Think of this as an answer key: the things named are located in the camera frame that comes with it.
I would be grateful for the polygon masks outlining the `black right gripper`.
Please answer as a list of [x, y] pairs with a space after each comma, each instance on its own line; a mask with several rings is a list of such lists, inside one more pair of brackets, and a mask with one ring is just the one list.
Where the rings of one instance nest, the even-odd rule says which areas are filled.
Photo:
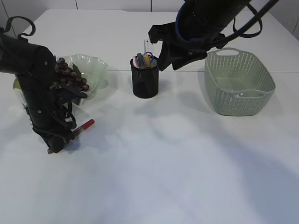
[[173, 70], [207, 57], [207, 51], [218, 47], [216, 41], [222, 41], [226, 36], [222, 33], [227, 23], [187, 23], [171, 22], [153, 25], [149, 30], [150, 42], [162, 42], [158, 58], [158, 67], [164, 71], [172, 64]]

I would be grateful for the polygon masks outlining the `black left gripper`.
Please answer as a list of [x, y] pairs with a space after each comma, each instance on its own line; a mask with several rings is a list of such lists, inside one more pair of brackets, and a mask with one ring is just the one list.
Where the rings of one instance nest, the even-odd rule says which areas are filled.
[[38, 134], [48, 146], [48, 153], [58, 153], [73, 138], [72, 129], [77, 127], [74, 117], [72, 121], [66, 122], [67, 126], [52, 120], [31, 118], [32, 129]]

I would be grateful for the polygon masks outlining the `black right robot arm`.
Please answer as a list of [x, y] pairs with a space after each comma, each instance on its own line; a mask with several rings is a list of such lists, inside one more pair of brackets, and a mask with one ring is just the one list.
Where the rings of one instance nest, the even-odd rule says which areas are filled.
[[212, 42], [224, 40], [223, 29], [249, 4], [248, 0], [186, 0], [174, 22], [153, 25], [152, 44], [162, 42], [158, 68], [178, 70], [204, 60]]

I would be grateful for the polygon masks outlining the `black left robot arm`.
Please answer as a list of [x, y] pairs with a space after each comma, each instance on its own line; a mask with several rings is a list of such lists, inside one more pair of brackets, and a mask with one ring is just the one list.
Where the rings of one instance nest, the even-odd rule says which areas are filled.
[[86, 98], [78, 86], [59, 82], [56, 58], [48, 48], [0, 34], [0, 71], [14, 74], [26, 102], [32, 129], [51, 153], [60, 152], [74, 140], [76, 120], [72, 100]]

